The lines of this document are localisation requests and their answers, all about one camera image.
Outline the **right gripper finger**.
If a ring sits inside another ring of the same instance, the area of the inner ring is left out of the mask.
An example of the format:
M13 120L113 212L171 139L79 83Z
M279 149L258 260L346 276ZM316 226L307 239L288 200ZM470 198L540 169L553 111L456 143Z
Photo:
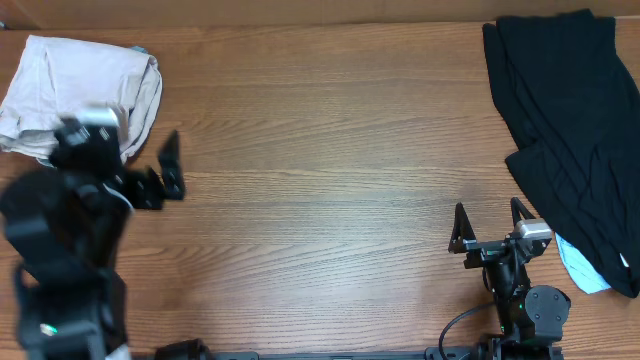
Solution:
M450 253L466 253L477 243L468 215L461 202L456 204L454 225L449 242Z
M516 225L522 220L532 220L535 216L524 206L518 197L510 200L513 224Z

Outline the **beige khaki shorts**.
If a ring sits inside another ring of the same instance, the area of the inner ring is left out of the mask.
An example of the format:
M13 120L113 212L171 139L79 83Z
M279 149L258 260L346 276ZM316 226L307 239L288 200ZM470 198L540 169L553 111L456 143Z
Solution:
M157 59L136 48L31 35L1 104L1 149L44 160L60 117L112 106L126 120L123 162L150 135L163 90Z

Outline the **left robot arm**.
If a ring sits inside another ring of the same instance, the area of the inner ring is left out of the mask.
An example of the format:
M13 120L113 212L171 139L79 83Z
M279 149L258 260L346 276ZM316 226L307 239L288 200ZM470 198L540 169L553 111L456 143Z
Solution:
M22 260L14 271L17 340L31 359L105 359L128 342L118 244L137 209L181 200L179 135L158 153L160 172L128 170L115 126L69 122L54 133L51 167L1 195L4 234Z

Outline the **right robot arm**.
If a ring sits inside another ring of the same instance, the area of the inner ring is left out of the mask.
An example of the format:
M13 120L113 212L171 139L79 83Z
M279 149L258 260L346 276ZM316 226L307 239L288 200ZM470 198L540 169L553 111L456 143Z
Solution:
M454 225L448 251L464 254L467 269L482 270L485 288L493 301L478 305L451 320L442 330L438 351L447 358L444 338L458 321L494 307L500 323L499 334L485 334L463 356L472 360L546 359L563 357L555 344L563 337L569 317L570 298L561 290L533 286L526 264L544 254L552 240L552 230L535 217L516 197L510 200L514 228L502 240L480 242L461 203L455 207Z

